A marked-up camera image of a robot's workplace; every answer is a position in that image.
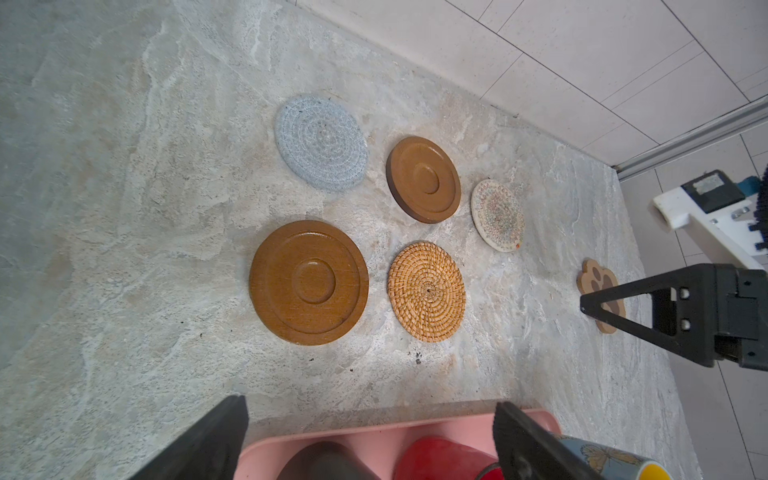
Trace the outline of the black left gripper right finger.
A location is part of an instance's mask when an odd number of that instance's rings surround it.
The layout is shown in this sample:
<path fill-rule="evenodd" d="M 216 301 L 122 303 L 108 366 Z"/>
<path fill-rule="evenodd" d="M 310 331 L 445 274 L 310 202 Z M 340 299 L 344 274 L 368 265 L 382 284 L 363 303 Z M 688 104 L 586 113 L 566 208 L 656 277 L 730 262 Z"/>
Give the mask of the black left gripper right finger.
<path fill-rule="evenodd" d="M 602 479 L 510 402 L 496 404 L 492 436 L 505 479 Z"/>

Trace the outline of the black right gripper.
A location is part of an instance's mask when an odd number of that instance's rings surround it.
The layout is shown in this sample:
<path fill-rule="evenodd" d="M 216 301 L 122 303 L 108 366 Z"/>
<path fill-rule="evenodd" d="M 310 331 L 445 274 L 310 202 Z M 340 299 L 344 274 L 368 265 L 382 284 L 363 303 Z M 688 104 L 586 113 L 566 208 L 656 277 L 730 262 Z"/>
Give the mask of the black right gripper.
<path fill-rule="evenodd" d="M 704 367 L 767 370 L 767 272 L 696 264 L 581 296 L 581 312 Z"/>

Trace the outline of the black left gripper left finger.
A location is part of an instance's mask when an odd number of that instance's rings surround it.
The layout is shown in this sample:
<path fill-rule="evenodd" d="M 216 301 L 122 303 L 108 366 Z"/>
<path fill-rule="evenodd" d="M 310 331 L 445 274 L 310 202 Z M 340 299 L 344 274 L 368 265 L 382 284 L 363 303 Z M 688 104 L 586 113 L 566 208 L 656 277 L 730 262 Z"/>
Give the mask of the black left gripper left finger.
<path fill-rule="evenodd" d="M 132 479 L 232 480 L 248 424 L 246 398 L 230 395 L 136 472 Z"/>

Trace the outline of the cork paw print coaster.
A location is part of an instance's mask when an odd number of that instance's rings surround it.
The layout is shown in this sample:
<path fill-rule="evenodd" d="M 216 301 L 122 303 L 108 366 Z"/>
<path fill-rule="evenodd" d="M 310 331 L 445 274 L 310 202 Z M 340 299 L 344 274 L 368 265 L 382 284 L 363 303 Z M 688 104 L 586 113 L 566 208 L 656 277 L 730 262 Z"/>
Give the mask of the cork paw print coaster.
<path fill-rule="evenodd" d="M 582 270 L 578 274 L 576 285 L 579 292 L 584 295 L 613 288 L 618 285 L 618 279 L 612 270 L 602 267 L 594 259 L 587 258 L 582 263 Z M 612 300 L 603 303 L 601 307 L 621 317 L 626 315 L 626 307 L 623 300 Z"/>

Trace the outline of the woven rattan round coaster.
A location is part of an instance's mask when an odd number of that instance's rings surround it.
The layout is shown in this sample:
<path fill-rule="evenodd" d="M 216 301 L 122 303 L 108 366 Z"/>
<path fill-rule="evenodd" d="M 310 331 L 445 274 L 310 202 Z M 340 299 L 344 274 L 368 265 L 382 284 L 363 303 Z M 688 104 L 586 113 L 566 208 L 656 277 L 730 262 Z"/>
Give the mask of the woven rattan round coaster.
<path fill-rule="evenodd" d="M 438 343 L 460 328 L 466 289 L 453 258 L 438 245 L 419 241 L 392 262 L 387 293 L 400 325 L 418 340 Z"/>

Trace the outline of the dark wooden round coaster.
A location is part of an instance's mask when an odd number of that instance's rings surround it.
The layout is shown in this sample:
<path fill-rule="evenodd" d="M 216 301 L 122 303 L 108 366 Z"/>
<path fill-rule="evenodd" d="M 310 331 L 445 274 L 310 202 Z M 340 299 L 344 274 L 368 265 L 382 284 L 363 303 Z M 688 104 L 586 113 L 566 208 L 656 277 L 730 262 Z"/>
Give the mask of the dark wooden round coaster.
<path fill-rule="evenodd" d="M 365 260 L 335 226 L 301 220 L 273 231 L 257 249 L 249 293 L 262 323 L 304 346 L 331 343 L 361 318 L 369 293 Z"/>

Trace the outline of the multicolour woven round coaster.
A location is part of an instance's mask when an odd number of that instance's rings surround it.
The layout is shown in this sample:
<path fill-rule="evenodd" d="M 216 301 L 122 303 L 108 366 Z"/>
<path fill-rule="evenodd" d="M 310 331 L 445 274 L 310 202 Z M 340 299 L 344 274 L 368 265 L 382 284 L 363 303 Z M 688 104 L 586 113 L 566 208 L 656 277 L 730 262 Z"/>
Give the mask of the multicolour woven round coaster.
<path fill-rule="evenodd" d="M 472 191 L 470 208 L 475 228 L 491 248 L 509 253 L 521 247 L 524 215 L 509 188 L 493 179 L 480 181 Z"/>

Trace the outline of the blue-grey woven round coaster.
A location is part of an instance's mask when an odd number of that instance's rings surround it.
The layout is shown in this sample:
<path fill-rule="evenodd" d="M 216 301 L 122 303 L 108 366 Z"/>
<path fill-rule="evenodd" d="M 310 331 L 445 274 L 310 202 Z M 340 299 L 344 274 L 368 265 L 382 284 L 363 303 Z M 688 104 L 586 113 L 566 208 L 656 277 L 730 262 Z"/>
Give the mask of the blue-grey woven round coaster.
<path fill-rule="evenodd" d="M 315 188 L 342 192 L 360 184 L 368 147 L 356 119 L 328 98 L 298 96 L 278 110 L 275 140 L 281 158 Z"/>

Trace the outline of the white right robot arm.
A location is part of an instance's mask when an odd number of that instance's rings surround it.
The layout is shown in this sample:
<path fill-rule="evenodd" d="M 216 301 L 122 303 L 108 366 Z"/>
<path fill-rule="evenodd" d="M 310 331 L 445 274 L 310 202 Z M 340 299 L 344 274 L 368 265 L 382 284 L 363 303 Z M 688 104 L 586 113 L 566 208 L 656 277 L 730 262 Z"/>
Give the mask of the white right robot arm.
<path fill-rule="evenodd" d="M 581 311 L 705 367 L 730 360 L 767 368 L 767 179 L 735 183 L 720 170 L 653 200 L 671 230 L 684 230 L 708 257 L 697 264 L 617 284 L 583 265 Z"/>

